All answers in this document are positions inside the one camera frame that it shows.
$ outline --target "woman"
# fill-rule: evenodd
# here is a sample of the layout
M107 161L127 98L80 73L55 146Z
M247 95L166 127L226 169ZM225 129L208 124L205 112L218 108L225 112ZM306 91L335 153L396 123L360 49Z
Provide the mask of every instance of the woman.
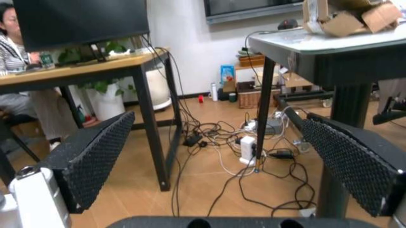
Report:
M0 3L0 76L25 69L28 64L39 64L38 53L24 50L16 11L12 4ZM77 129L69 106L54 90L29 92L28 95L0 95L0 109L13 114L37 118L49 140L50 150L61 138Z

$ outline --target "white bottle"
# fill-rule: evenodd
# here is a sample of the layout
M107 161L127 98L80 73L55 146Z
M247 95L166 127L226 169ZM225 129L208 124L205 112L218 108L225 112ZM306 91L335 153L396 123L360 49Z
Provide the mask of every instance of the white bottle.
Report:
M211 87L211 94L209 95L209 97L211 99L213 99L213 101L218 101L219 100L219 96L217 94L217 86L216 83L212 83L212 87Z

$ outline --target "black metal table leg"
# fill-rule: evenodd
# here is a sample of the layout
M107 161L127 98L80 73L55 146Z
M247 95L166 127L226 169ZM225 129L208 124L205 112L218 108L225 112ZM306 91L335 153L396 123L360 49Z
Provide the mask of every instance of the black metal table leg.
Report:
M260 100L260 111L258 115L258 137L257 137L257 153L256 153L256 165L255 171L259 171L261 154L263 148L263 140L265 136L266 122L268 120L269 103L271 99L272 90L272 80L273 80L273 69L275 68L275 62L268 57L265 58L263 78L262 78L262 89L261 89L261 100Z
M171 91L172 107L174 108L175 115L175 124L176 126L182 126L181 112L179 110L179 98L178 93L176 92L174 72L172 70L171 58L165 60L165 72L166 72L166 81L168 83L169 91Z
M14 179L16 172L12 167L6 154L0 149L0 178L3 183L8 186Z
M371 84L336 86L331 119L362 128L371 93ZM349 194L324 166L321 177L317 217L345 218Z
M72 113L73 119L78 128L83 128L82 121L80 120L79 114L77 113L75 102L73 101L72 94L70 93L69 86L61 86L59 87L61 90L63 98L65 98L66 102L69 105L69 109Z
M141 108L141 114L146 126L145 131L148 137L152 158L154 160L159 186L161 191L168 191L170 189L170 181L166 172L165 156L162 151L161 139L159 137L158 125L155 119L144 66L134 67L131 70L131 74L133 75L138 101Z

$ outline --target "white cylinder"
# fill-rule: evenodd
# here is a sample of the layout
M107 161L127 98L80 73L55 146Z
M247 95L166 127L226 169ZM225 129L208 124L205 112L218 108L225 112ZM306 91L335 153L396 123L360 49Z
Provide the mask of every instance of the white cylinder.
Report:
M116 95L118 89L118 85L110 84L105 94L94 89L87 90L87 95L89 96L90 103L98 120L108 120L126 111L123 104L123 97Z
M213 101L218 101L219 100L219 96L217 94L216 83L212 83L212 99L213 99Z

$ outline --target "red object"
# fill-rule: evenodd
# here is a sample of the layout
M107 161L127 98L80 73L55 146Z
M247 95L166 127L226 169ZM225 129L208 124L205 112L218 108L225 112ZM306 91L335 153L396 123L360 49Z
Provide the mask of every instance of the red object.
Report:
M199 95L199 103L203 103L203 101L204 101L203 95Z

